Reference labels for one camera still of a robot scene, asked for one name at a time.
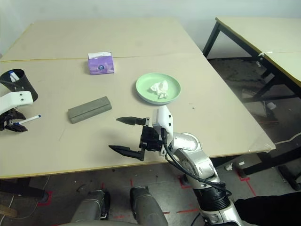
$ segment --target pen holder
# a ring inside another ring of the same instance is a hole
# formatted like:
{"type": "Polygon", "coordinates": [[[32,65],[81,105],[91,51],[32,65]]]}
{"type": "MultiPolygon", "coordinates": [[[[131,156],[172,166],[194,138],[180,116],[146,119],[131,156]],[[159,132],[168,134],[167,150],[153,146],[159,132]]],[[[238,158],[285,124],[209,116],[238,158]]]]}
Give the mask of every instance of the pen holder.
{"type": "Polygon", "coordinates": [[[22,69],[13,69],[3,73],[0,76],[0,83],[2,83],[6,88],[12,92],[18,91],[30,91],[32,94],[33,101],[38,99],[38,94],[28,81],[25,72],[22,69]],[[10,78],[10,71],[13,71],[19,78],[19,80],[12,82],[10,78]]]}

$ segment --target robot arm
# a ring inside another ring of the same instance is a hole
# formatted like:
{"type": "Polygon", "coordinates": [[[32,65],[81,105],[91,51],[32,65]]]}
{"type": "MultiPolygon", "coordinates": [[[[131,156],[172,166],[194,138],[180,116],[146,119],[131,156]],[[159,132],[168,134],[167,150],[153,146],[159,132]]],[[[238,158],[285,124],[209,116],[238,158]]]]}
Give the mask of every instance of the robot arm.
{"type": "Polygon", "coordinates": [[[0,97],[0,131],[4,129],[18,132],[27,131],[26,127],[13,123],[13,119],[26,119],[15,108],[32,104],[33,99],[30,91],[10,92],[0,97]]]}
{"type": "Polygon", "coordinates": [[[166,106],[154,112],[153,127],[149,118],[122,117],[117,119],[126,124],[143,126],[140,151],[128,147],[113,146],[114,151],[132,158],[144,160],[145,150],[158,151],[160,155],[186,174],[200,205],[200,213],[207,225],[243,226],[243,223],[217,172],[203,152],[199,140],[189,133],[174,133],[173,117],[166,106]]]}

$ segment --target purple tissue box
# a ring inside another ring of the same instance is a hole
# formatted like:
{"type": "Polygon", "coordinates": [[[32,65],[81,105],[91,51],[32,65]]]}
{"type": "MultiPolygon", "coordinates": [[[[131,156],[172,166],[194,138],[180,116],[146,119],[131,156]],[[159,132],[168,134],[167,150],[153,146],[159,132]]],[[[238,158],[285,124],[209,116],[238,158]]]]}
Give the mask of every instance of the purple tissue box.
{"type": "Polygon", "coordinates": [[[114,73],[112,54],[109,52],[88,53],[88,67],[91,75],[114,73]]]}

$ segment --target gray block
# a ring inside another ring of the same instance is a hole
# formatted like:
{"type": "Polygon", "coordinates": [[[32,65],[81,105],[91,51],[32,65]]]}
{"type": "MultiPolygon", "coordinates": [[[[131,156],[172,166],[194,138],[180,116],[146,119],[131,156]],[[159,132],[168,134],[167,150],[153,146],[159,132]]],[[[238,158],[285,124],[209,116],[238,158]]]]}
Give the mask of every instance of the gray block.
{"type": "Polygon", "coordinates": [[[79,105],[68,110],[68,117],[72,124],[88,119],[94,115],[106,112],[112,109],[111,103],[107,97],[79,105]]]}

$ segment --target marker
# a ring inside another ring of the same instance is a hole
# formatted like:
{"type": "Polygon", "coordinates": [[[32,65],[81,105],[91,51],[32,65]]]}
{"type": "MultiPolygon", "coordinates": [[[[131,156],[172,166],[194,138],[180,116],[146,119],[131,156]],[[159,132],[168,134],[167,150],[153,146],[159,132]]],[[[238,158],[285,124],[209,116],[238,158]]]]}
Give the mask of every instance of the marker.
{"type": "Polygon", "coordinates": [[[38,119],[40,117],[41,117],[41,115],[39,114],[39,115],[33,116],[33,117],[29,118],[29,119],[25,119],[23,121],[15,122],[14,125],[21,125],[23,123],[26,123],[28,121],[32,121],[32,120],[38,119]]]}
{"type": "Polygon", "coordinates": [[[8,72],[16,81],[19,80],[19,77],[16,75],[16,73],[14,73],[14,71],[9,71],[8,72]]]}
{"type": "Polygon", "coordinates": [[[11,79],[11,82],[15,82],[16,80],[13,78],[13,76],[10,75],[10,79],[11,79]]]}

